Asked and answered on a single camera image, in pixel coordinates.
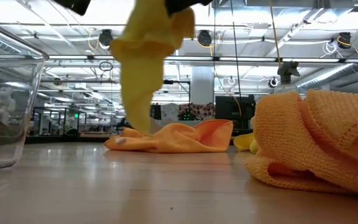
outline towel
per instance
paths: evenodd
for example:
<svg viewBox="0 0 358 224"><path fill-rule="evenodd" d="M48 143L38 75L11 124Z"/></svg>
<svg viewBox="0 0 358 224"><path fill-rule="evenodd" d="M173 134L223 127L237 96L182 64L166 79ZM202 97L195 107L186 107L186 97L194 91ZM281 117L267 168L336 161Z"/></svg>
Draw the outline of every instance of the towel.
<svg viewBox="0 0 358 224"><path fill-rule="evenodd" d="M141 133L150 130L150 102L163 84L163 58L179 49L183 38L193 38L194 28L189 7L169 17L165 0L137 0L124 32L111 41L111 54L121 63L126 117Z"/></svg>
<svg viewBox="0 0 358 224"><path fill-rule="evenodd" d="M232 121L221 119L204 121L195 128L172 123L151 136L126 128L104 145L111 150L155 153L225 152L232 130Z"/></svg>
<svg viewBox="0 0 358 224"><path fill-rule="evenodd" d="M286 189L358 194L358 95L310 90L263 97L251 176Z"/></svg>
<svg viewBox="0 0 358 224"><path fill-rule="evenodd" d="M250 151L255 154L259 147L258 143L255 140L255 135L250 134L241 134L234 138L233 145L237 148L239 152L241 151Z"/></svg>

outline orange towel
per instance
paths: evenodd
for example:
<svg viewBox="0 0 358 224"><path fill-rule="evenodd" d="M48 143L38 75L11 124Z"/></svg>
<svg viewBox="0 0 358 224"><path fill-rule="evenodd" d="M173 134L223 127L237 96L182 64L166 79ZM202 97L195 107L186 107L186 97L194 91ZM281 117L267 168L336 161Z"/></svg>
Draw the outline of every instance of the orange towel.
<svg viewBox="0 0 358 224"><path fill-rule="evenodd" d="M358 194L358 95L310 90L257 105L250 174L286 189Z"/></svg>
<svg viewBox="0 0 358 224"><path fill-rule="evenodd" d="M151 136L127 128L104 145L111 150L156 153L224 152L229 147L232 130L231 121L220 119L204 121L195 128L172 123Z"/></svg>

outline black wire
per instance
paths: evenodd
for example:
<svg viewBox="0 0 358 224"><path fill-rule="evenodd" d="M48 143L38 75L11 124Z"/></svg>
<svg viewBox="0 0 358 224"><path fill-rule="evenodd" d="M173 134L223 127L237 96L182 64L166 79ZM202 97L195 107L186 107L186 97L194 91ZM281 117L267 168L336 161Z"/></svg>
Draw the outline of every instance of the black wire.
<svg viewBox="0 0 358 224"><path fill-rule="evenodd" d="M240 106L241 106L242 99L241 99L241 88L240 88L240 71L239 71L239 60L238 60L238 54L237 54L236 27L234 25L234 11L233 11L233 2L232 2L232 0L230 0L230 8L231 8L231 15L232 15L232 18L233 18L234 50L236 52L237 81L238 81L238 85L239 85ZM242 114L240 114L240 119L241 119L241 127L244 129L244 120L242 119Z"/></svg>

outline white figurine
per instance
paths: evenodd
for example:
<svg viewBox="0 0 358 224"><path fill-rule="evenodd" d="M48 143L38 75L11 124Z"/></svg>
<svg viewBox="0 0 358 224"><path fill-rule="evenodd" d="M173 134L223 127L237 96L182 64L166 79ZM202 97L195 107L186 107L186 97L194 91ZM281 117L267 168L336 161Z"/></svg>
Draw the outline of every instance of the white figurine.
<svg viewBox="0 0 358 224"><path fill-rule="evenodd" d="M53 120L50 116L46 116L47 120L50 122L50 126L52 128L57 128L58 130L62 130L63 128L57 123L57 121Z"/></svg>
<svg viewBox="0 0 358 224"><path fill-rule="evenodd" d="M11 98L13 89L2 87L0 89L0 122L8 125L9 113L16 109L16 101Z"/></svg>

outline computer monitor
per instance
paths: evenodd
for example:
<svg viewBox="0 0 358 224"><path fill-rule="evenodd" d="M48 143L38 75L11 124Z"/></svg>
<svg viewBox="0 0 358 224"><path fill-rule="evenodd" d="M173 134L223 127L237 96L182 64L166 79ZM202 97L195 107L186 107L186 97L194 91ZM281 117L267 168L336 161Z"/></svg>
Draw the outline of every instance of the computer monitor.
<svg viewBox="0 0 358 224"><path fill-rule="evenodd" d="M255 98L253 95L248 97L236 97L240 104L241 115L238 104L232 96L215 97L215 118L228 119L233 121L235 129L251 129L250 120L255 115Z"/></svg>

